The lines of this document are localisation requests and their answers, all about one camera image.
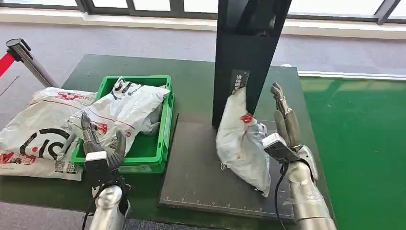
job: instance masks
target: black logo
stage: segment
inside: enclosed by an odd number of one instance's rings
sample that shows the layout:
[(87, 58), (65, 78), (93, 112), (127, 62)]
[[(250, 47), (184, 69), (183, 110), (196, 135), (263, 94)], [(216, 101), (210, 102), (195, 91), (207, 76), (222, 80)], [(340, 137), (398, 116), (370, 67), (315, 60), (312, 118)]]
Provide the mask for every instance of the black logo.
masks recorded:
[[(41, 129), (41, 130), (39, 131), (39, 133), (40, 133), (40, 134), (48, 134), (48, 133), (58, 134), (58, 135), (62, 136), (63, 138), (65, 138), (66, 140), (68, 140), (68, 138), (69, 138), (69, 136), (70, 136), (69, 133), (65, 132), (65, 131), (62, 130), (62, 129), (58, 129), (58, 128), (45, 128), (45, 129)], [(27, 154), (25, 153), (25, 149), (27, 148), (27, 146), (28, 146), (36, 137), (37, 137), (37, 133), (35, 132), (35, 133), (33, 133), (33, 134), (28, 138), (28, 140), (26, 140), (26, 141), (24, 142), (23, 145), (21, 145), (21, 147), (20, 147), (20, 153), (21, 153), (22, 155), (27, 155)], [(54, 160), (56, 160), (56, 158), (58, 157), (58, 155), (54, 152), (53, 148), (54, 148), (55, 146), (58, 146), (58, 147), (60, 147), (60, 148), (63, 148), (64, 144), (62, 144), (61, 142), (54, 142), (54, 143), (51, 143), (50, 145), (48, 145), (48, 143), (49, 143), (49, 140), (46, 139), (46, 140), (44, 141), (44, 143), (42, 144), (41, 148), (39, 149), (39, 157), (40, 157), (40, 158), (44, 158), (44, 156), (43, 156), (43, 155), (44, 155), (44, 151), (45, 151), (45, 148), (48, 146), (48, 152), (49, 152), (49, 154), (52, 156), (52, 158), (53, 158)]]

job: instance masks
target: red logo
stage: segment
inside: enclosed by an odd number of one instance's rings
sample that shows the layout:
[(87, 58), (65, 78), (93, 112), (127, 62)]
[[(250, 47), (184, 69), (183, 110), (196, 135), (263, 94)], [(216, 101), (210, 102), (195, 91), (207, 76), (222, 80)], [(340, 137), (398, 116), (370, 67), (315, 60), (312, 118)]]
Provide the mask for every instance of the red logo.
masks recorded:
[(71, 92), (59, 92), (58, 96), (56, 98), (62, 99), (62, 100), (75, 100), (75, 99), (83, 99), (85, 96), (77, 93), (71, 93)]
[(242, 120), (242, 122), (246, 123), (250, 123), (252, 121), (252, 115), (251, 114), (245, 114), (244, 116), (241, 116), (240, 119)]
[(28, 155), (21, 155), (16, 154), (14, 152), (8, 152), (0, 154), (0, 164), (24, 164), (30, 165), (34, 163), (36, 157), (35, 156), (28, 156)]
[(102, 123), (102, 122), (96, 122), (96, 121), (90, 121), (90, 122), (97, 127), (97, 131), (100, 133), (100, 135), (104, 135), (107, 133), (107, 124)]

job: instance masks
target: label on stand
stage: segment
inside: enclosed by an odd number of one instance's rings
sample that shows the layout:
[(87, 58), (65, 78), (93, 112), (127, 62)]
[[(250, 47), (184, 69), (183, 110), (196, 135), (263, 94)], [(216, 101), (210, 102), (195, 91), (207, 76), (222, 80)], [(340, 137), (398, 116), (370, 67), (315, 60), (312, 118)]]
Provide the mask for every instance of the label on stand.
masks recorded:
[(241, 69), (233, 69), (231, 72), (231, 93), (244, 88), (247, 85), (249, 71)]

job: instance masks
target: plastic mailer bag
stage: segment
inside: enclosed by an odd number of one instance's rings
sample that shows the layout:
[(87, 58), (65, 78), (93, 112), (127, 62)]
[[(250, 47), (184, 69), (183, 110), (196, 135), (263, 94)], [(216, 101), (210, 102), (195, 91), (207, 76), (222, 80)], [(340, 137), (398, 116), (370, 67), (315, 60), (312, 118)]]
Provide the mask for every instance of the plastic mailer bag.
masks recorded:
[(268, 197), (271, 176), (269, 155), (264, 151), (262, 139), (266, 127), (247, 113), (246, 89), (234, 92), (227, 99), (216, 148), (222, 164)]
[(31, 176), (58, 178), (66, 180), (82, 180), (83, 169), (70, 162), (72, 151), (77, 140), (71, 142), (67, 153), (60, 161), (49, 160), (19, 152), (8, 151), (0, 153), (0, 175), (2, 176)]
[(91, 123), (97, 127), (95, 134), (106, 152), (114, 152), (117, 145), (116, 132), (120, 130), (125, 135), (127, 154), (139, 132), (154, 131), (152, 124), (148, 123), (154, 120), (154, 115), (150, 115), (160, 107), (169, 92), (165, 88), (140, 85), (119, 78), (111, 93), (74, 114), (67, 121), (67, 126), (83, 138), (80, 119), (82, 113), (86, 112)]
[(0, 154), (14, 152), (60, 160), (75, 134), (62, 126), (66, 120), (92, 104), (93, 92), (46, 88), (34, 93), (28, 108), (0, 132)]

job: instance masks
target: gray carpet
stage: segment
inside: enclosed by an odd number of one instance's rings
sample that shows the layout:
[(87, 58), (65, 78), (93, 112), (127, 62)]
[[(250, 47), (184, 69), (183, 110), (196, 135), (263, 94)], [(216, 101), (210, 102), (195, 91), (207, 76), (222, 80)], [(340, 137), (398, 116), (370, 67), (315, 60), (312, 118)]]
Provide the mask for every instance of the gray carpet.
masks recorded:
[[(0, 44), (24, 38), (57, 83), (63, 84), (84, 54), (214, 61), (215, 32), (0, 23)], [(273, 65), (299, 70), (406, 74), (406, 42), (400, 40), (282, 36)], [(0, 128), (26, 107), (42, 85), (21, 63), (0, 78)], [(83, 213), (0, 203), (0, 229), (80, 229)], [(126, 229), (191, 230), (130, 220)]]

